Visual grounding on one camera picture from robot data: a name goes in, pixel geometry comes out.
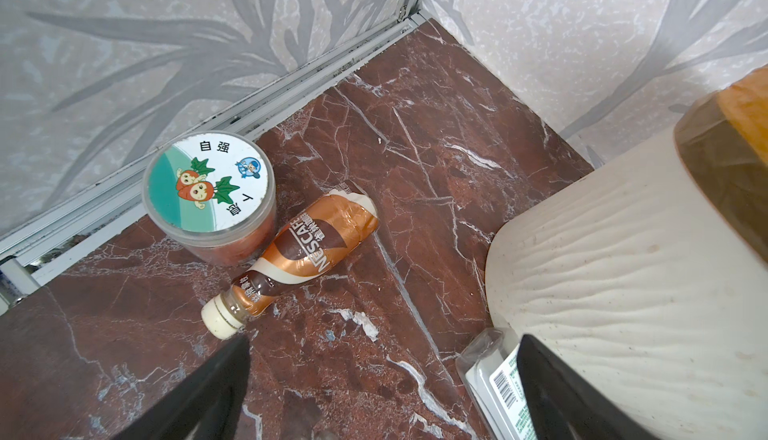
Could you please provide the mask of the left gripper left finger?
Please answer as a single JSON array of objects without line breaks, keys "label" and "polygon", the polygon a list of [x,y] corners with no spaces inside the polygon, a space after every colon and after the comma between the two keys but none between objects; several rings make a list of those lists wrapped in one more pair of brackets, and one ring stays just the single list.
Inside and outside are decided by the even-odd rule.
[{"label": "left gripper left finger", "polygon": [[232,439],[249,375],[249,341],[238,334],[115,437]]}]

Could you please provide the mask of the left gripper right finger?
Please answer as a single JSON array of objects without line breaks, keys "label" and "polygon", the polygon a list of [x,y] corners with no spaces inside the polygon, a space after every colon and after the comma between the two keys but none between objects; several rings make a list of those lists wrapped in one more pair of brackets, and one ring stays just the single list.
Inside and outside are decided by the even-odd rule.
[{"label": "left gripper right finger", "polygon": [[539,439],[656,440],[531,334],[517,366]]}]

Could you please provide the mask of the green white label bottle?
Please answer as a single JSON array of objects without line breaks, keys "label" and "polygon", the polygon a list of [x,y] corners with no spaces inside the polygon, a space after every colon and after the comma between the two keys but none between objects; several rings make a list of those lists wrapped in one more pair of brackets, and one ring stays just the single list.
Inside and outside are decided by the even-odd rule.
[{"label": "green white label bottle", "polygon": [[517,366],[519,347],[513,330],[487,328],[456,358],[460,378],[495,439],[537,437]]}]

